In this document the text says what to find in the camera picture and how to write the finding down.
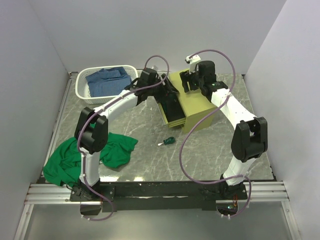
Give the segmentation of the green stubby screwdriver orange cap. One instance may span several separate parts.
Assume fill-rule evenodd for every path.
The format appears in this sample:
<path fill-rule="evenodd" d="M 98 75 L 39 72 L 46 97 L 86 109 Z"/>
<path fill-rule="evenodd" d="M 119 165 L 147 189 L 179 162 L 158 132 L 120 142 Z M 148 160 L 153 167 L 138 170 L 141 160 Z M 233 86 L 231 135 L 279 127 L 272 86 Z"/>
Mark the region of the green stubby screwdriver orange cap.
<path fill-rule="evenodd" d="M 177 96 L 175 94 L 168 94 L 166 97 L 166 100 L 168 103 L 177 103 L 178 102 Z"/>

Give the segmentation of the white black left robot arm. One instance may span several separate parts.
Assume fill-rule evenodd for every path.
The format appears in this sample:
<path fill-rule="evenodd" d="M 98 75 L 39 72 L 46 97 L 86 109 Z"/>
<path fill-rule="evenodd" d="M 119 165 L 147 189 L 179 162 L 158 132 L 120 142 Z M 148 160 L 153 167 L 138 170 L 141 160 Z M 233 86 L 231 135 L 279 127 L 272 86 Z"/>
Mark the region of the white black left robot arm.
<path fill-rule="evenodd" d="M 104 198 L 100 188 L 99 164 L 101 151 L 108 142 L 109 123 L 148 97 L 161 100 L 167 96 L 168 82 L 168 72 L 159 75 L 156 70 L 145 68 L 114 99 L 94 109 L 86 107 L 81 111 L 74 137 L 81 157 L 78 186 L 86 200 Z"/>

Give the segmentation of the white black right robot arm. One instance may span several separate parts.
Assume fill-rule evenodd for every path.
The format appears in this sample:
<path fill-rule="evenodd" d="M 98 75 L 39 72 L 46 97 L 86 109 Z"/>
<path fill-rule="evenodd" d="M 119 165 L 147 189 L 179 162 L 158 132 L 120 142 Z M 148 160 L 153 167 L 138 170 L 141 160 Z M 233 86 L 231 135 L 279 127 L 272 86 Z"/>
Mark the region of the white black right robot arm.
<path fill-rule="evenodd" d="M 227 170 L 221 175 L 218 193 L 223 199 L 231 199 L 242 190 L 244 176 L 250 166 L 268 149 L 268 122 L 249 112 L 231 93 L 228 86 L 217 81 L 215 63 L 198 56 L 187 57 L 189 70 L 179 74 L 187 93 L 200 90 L 231 123 L 234 133 L 231 140 L 233 154 Z"/>

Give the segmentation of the yellow-green cabinet top drawer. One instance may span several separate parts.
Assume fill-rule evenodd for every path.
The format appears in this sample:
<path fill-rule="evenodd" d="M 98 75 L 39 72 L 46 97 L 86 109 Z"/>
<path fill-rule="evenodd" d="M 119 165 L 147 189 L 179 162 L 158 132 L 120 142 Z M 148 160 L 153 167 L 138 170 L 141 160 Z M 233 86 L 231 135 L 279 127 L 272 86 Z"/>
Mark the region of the yellow-green cabinet top drawer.
<path fill-rule="evenodd" d="M 179 100 L 178 102 L 169 103 L 163 98 L 158 102 L 158 107 L 165 125 L 169 128 L 183 126 L 185 124 L 186 115 Z"/>

